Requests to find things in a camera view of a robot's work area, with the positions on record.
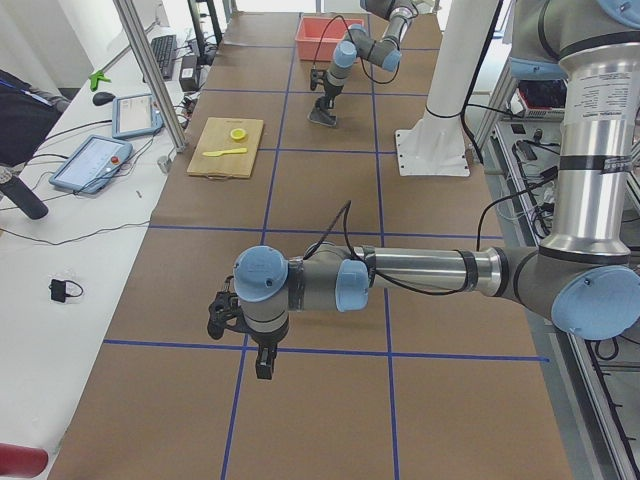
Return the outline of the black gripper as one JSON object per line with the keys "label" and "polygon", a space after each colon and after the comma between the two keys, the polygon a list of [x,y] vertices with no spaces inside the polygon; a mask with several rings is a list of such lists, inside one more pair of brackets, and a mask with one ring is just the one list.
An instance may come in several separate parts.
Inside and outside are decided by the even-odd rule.
{"label": "black gripper", "polygon": [[252,334],[251,338],[258,349],[255,362],[256,376],[261,380],[271,380],[275,369],[278,345],[285,338],[285,335],[282,333]]}
{"label": "black gripper", "polygon": [[314,109],[328,113],[334,108],[335,98],[342,93],[343,82],[329,70],[312,68],[310,71],[310,88],[314,91],[319,85],[324,89],[324,94],[315,102]]}

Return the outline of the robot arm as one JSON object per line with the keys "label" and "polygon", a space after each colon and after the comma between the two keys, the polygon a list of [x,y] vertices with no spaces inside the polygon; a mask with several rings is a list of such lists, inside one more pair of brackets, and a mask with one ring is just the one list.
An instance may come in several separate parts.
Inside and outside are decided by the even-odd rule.
{"label": "robot arm", "polygon": [[288,259],[268,246],[237,258],[236,329],[272,376],[293,311],[360,310],[377,286],[429,296],[478,291],[516,302],[585,340],[616,337],[639,316],[639,277],[620,238],[639,108],[635,1],[520,1],[513,74],[564,80],[566,100],[549,233],[535,247],[415,250],[320,240]]}
{"label": "robot arm", "polygon": [[359,24],[348,26],[343,37],[332,51],[331,62],[327,69],[316,67],[314,56],[310,69],[310,89],[315,91],[323,86],[324,94],[318,97],[308,119],[312,123],[335,127],[337,117],[331,114],[334,102],[342,93],[352,67],[357,59],[361,66],[367,61],[383,70],[397,74],[402,53],[401,41],[420,14],[417,1],[360,1],[360,7],[388,22],[380,40],[374,40]]}

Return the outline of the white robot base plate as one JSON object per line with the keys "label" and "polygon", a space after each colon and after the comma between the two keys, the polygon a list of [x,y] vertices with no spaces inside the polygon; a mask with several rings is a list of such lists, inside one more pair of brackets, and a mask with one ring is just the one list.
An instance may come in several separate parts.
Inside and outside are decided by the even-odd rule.
{"label": "white robot base plate", "polygon": [[397,130],[395,142],[401,176],[470,175],[464,137],[459,127],[451,131]]}

